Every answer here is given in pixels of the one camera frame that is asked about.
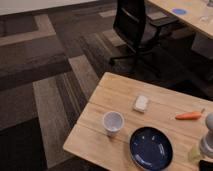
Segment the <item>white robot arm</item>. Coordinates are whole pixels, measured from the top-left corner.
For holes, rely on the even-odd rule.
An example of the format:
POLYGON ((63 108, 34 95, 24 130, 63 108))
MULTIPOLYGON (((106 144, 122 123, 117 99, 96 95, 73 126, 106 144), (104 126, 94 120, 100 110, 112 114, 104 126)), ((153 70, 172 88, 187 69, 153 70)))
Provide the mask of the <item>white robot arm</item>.
POLYGON ((188 152, 190 162, 198 162, 205 157, 213 159, 213 113, 207 115, 205 125, 207 133, 188 152))

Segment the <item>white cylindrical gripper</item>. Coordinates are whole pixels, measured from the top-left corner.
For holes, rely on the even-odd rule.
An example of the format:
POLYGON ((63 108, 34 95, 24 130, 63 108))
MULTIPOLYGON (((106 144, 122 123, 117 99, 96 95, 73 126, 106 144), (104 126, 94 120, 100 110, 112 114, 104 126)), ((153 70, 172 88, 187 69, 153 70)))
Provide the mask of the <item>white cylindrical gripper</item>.
POLYGON ((202 137, 199 147, 197 145, 194 145, 188 152, 188 160, 190 162, 196 163, 200 161, 202 159, 202 153, 205 156, 213 159, 213 133, 212 132, 208 132, 205 136, 202 137))

